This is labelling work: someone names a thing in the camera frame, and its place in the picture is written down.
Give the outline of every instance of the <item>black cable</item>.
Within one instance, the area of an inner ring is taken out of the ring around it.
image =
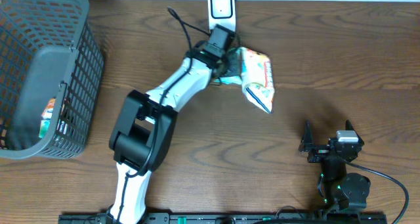
[[[127,172],[125,174],[125,181],[124,181],[124,186],[123,186],[123,194],[121,196],[121,204],[119,205],[119,211],[118,211],[118,216],[117,216],[117,221],[116,221],[117,224],[119,224],[119,218],[121,217],[121,213],[123,212],[124,198],[125,198],[125,189],[127,188],[127,183],[129,182],[129,178],[130,178],[130,174]]]
[[[322,182],[324,181],[324,175],[320,175],[320,178],[318,178],[318,193],[320,194],[321,197],[324,197],[324,194],[322,193]]]
[[[287,205],[287,206],[283,206],[282,208],[280,208],[278,211],[277,211],[277,213],[276,213],[276,219],[278,219],[279,217],[279,215],[281,214],[281,212],[284,210],[284,209],[286,209],[286,208],[291,208],[291,209],[293,209],[293,210],[295,210],[295,213],[297,213],[297,214],[299,214],[299,216],[302,218],[302,219],[304,219],[304,217],[302,216],[302,214],[299,212],[299,211],[297,211],[297,209],[295,208],[295,207],[293,207],[293,206],[290,206],[290,205]]]
[[[190,28],[193,28],[193,29],[195,29],[195,30],[197,30],[197,31],[200,31],[201,33],[203,33],[203,34],[205,34],[205,35],[207,35],[207,36],[210,36],[210,33],[207,33],[206,31],[204,31],[204,30],[202,30],[202,29],[199,29],[199,28],[197,28],[197,27],[195,27],[195,26],[192,26],[191,24],[186,23],[186,22],[184,22],[184,21],[182,21],[182,23],[184,23],[186,26],[188,26],[188,27],[190,27]]]
[[[368,171],[368,172],[373,173],[373,174],[375,174],[375,175],[378,175],[378,176],[384,177],[384,178],[386,178],[386,179],[388,179],[388,180],[390,180],[390,181],[392,181],[392,182],[396,183],[399,187],[401,187],[401,189],[404,191],[404,195],[405,195],[405,197],[406,197],[406,200],[404,201],[404,206],[402,207],[400,214],[398,214],[398,216],[397,216],[397,217],[396,217],[396,219],[392,222],[392,224],[396,224],[396,223],[398,223],[398,222],[400,221],[400,219],[402,218],[402,216],[404,215],[404,213],[406,212],[407,207],[408,207],[408,202],[409,202],[409,200],[410,200],[410,196],[409,196],[409,194],[408,194],[408,190],[407,190],[407,188],[406,188],[406,187],[405,187],[405,186],[404,186],[401,182],[399,182],[397,179],[392,178],[392,177],[391,177],[391,176],[389,176],[389,175],[386,175],[386,174],[381,173],[381,172],[379,172],[379,171],[375,171],[375,170],[373,170],[373,169],[365,168],[365,167],[363,167],[363,166],[359,166],[359,165],[356,165],[356,164],[352,164],[352,163],[350,163],[350,162],[347,162],[344,158],[342,158],[342,157],[340,157],[340,156],[338,156],[338,158],[339,158],[342,162],[344,162],[346,165],[349,165],[349,166],[352,166],[352,167],[354,167],[354,168],[358,168],[358,169],[360,169],[360,170],[362,170],[362,171]]]
[[[159,118],[159,114],[160,114],[160,112],[161,112],[161,109],[162,109],[162,103],[163,103],[163,100],[164,100],[164,98],[166,97],[166,95],[168,94],[168,92],[169,92],[169,90],[171,90],[171,88],[174,86],[174,85],[176,85],[184,76],[186,76],[189,72],[190,72],[190,70],[191,70],[191,67],[192,67],[192,56],[191,56],[191,54],[192,54],[192,46],[191,46],[191,39],[190,39],[190,36],[188,35],[188,32],[186,31],[186,28],[185,28],[185,22],[183,22],[182,20],[181,20],[181,18],[179,17],[179,15],[177,14],[177,12],[174,10],[174,9],[172,9],[172,7],[167,7],[167,9],[168,9],[168,12],[169,12],[169,14],[171,14],[171,16],[173,17],[173,18],[175,18],[176,20],[178,20],[179,21],[179,24],[181,25],[181,27],[182,27],[182,30],[184,30],[184,33],[185,33],[185,37],[186,37],[186,40],[187,40],[187,42],[188,42],[188,49],[189,49],[189,51],[190,51],[190,65],[189,65],[189,67],[187,68],[187,70],[180,76],[180,77],[178,77],[174,82],[172,82],[172,84],[170,84],[169,86],[168,86],[168,88],[166,88],[164,91],[163,91],[163,93],[162,93],[162,96],[161,96],[161,98],[160,98],[160,100],[159,100],[159,110],[158,110],[158,112],[157,112],[157,118]],[[154,127],[155,127],[155,129],[153,130],[153,137],[152,137],[152,147],[154,147],[154,145],[155,145],[155,142],[156,142],[156,137],[158,136],[158,129],[159,129],[159,120],[155,120],[155,125],[154,125]]]
[[[137,171],[136,173],[134,173],[134,174],[132,174],[132,175],[128,174],[128,172],[125,174],[125,176],[126,176],[126,177],[128,177],[128,178],[134,178],[134,177],[136,177],[137,175],[140,175],[140,172],[139,172],[139,171]]]

